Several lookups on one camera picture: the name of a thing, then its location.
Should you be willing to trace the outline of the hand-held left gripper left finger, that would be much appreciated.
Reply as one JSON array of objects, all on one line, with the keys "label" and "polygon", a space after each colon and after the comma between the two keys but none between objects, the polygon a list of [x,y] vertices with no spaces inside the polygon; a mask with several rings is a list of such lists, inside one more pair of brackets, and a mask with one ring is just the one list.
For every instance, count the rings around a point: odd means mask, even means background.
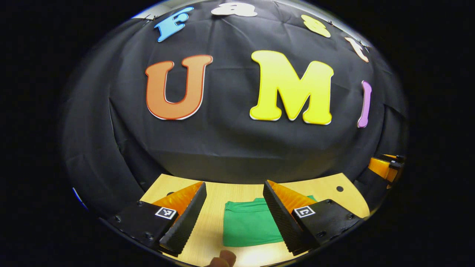
[{"label": "hand-held left gripper left finger", "polygon": [[136,201],[108,219],[145,247],[178,256],[184,250],[207,197],[199,181],[152,203]]}]

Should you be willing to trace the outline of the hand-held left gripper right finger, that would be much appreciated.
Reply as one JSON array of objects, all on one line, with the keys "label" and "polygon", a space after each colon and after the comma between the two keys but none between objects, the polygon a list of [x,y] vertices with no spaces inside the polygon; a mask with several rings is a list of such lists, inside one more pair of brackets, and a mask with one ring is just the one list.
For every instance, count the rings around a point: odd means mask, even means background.
[{"label": "hand-held left gripper right finger", "polygon": [[263,196],[294,256],[328,245],[364,221],[332,199],[314,201],[270,180],[263,185]]}]

